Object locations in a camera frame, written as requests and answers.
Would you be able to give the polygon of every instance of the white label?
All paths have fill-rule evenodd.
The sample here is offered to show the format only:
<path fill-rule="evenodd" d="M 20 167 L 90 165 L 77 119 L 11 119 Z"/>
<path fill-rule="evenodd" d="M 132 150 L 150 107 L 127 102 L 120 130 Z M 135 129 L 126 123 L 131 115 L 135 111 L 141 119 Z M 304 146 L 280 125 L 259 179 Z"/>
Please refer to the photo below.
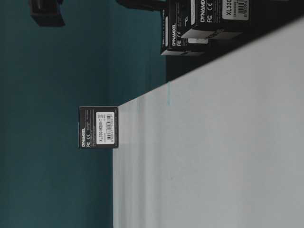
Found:
<path fill-rule="evenodd" d="M 196 38 L 189 38 L 188 43 L 190 44 L 208 44 L 208 39 L 196 39 Z"/>
<path fill-rule="evenodd" d="M 195 0 L 191 0 L 191 25 L 195 23 Z"/>
<path fill-rule="evenodd" d="M 96 144 L 115 144 L 114 112 L 96 113 Z"/>
<path fill-rule="evenodd" d="M 249 20 L 249 0 L 223 0 L 223 19 Z"/>
<path fill-rule="evenodd" d="M 168 30 L 169 30 L 169 26 L 168 26 L 168 17 L 166 17 L 166 28 L 165 28 L 165 30 L 166 30 L 166 47 L 168 46 L 168 38 L 169 38 L 169 32 L 168 32 Z"/>

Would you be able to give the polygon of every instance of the ce mark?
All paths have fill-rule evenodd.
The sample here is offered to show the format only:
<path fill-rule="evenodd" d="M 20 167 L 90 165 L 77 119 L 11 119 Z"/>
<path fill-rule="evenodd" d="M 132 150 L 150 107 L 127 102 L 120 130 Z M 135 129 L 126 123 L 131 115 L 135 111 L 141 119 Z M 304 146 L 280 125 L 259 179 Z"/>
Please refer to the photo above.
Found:
<path fill-rule="evenodd" d="M 213 3 L 207 3 L 207 10 L 208 11 L 212 11 L 213 7 L 212 7 Z"/>

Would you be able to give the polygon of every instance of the black box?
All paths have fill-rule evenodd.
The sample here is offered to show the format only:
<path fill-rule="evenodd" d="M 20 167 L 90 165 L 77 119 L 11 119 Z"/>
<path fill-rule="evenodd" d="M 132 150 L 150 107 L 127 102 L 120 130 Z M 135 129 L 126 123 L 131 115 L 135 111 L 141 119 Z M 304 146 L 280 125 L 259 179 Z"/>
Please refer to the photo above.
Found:
<path fill-rule="evenodd" d="M 249 30 L 253 0 L 181 0 L 183 38 L 231 39 Z"/>
<path fill-rule="evenodd" d="M 179 0 L 168 0 L 168 8 L 161 11 L 162 46 L 164 56 L 199 56 L 210 49 L 206 39 L 181 38 L 181 9 Z"/>
<path fill-rule="evenodd" d="M 39 26 L 61 27 L 63 21 L 57 0 L 29 0 L 31 17 Z"/>
<path fill-rule="evenodd" d="M 118 147 L 118 108 L 79 107 L 78 145 L 80 149 Z"/>

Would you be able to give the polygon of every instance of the white table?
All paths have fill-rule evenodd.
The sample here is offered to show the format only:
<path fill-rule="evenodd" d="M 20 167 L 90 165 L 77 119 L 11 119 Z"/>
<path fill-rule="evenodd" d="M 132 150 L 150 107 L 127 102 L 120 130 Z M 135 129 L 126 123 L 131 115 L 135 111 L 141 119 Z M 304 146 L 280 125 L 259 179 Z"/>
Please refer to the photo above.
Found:
<path fill-rule="evenodd" d="M 119 107 L 114 228 L 304 227 L 304 19 Z"/>

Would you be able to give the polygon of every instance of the barcode sticker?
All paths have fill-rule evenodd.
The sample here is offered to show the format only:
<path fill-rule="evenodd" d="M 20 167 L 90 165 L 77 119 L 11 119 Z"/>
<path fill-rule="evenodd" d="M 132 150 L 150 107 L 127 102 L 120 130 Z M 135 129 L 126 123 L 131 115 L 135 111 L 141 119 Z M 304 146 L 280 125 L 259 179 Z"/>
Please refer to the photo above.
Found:
<path fill-rule="evenodd" d="M 115 144 L 114 112 L 96 113 L 96 144 Z"/>
<path fill-rule="evenodd" d="M 249 0 L 223 0 L 223 19 L 249 20 Z"/>

